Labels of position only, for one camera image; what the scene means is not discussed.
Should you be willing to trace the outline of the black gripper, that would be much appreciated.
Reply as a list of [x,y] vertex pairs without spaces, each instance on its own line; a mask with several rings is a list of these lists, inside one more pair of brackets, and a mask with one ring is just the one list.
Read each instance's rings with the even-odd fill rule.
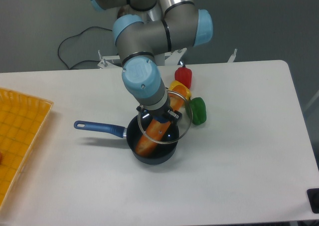
[[172,108],[167,105],[155,110],[145,109],[142,105],[139,105],[136,110],[140,116],[146,116],[148,111],[153,118],[166,119],[172,124],[177,124],[182,119],[182,113],[177,110],[173,111]]

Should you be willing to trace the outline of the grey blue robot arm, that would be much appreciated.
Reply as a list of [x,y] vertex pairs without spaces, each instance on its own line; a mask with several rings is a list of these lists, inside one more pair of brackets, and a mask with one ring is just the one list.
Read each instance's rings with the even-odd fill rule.
[[126,89],[159,122],[177,122],[180,114],[170,104],[155,56],[209,42],[211,15],[193,0],[90,0],[101,10],[128,5],[137,13],[160,7],[159,20],[144,22],[127,14],[113,25],[114,43],[122,62]]

